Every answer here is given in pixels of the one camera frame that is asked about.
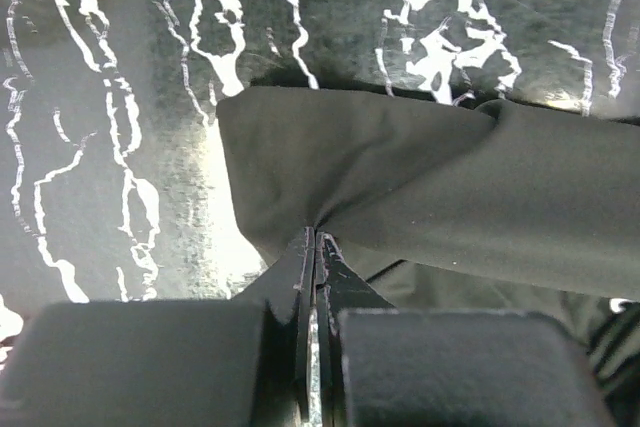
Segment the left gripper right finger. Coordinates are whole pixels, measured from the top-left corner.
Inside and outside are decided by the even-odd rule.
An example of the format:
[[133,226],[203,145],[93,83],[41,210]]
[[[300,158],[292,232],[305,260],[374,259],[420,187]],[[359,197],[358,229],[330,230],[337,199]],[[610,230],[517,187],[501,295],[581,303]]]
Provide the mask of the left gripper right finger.
[[399,310],[317,237],[327,426],[610,426],[586,357],[555,319],[513,310]]

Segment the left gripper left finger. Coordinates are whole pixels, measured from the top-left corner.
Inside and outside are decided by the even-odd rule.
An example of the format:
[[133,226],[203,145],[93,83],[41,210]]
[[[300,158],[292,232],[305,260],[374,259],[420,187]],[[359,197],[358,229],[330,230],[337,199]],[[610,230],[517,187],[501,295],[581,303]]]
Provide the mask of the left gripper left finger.
[[315,232],[230,300],[57,304],[1,376],[5,426],[298,426]]

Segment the black printed t-shirt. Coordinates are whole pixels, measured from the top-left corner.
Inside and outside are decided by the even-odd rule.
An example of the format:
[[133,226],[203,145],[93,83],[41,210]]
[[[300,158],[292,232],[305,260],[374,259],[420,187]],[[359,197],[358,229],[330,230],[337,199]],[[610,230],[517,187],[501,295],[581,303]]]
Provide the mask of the black printed t-shirt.
[[601,300],[639,336],[639,124],[497,100],[252,87],[217,120],[240,232],[275,261],[305,227],[398,260]]

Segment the black marble pattern mat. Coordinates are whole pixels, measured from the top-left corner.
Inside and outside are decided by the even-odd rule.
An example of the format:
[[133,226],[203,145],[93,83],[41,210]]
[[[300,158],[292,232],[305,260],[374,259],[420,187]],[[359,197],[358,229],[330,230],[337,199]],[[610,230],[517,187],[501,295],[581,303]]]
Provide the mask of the black marble pattern mat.
[[230,298],[216,116],[259,84],[639,112],[639,0],[1,0],[1,351],[56,302]]

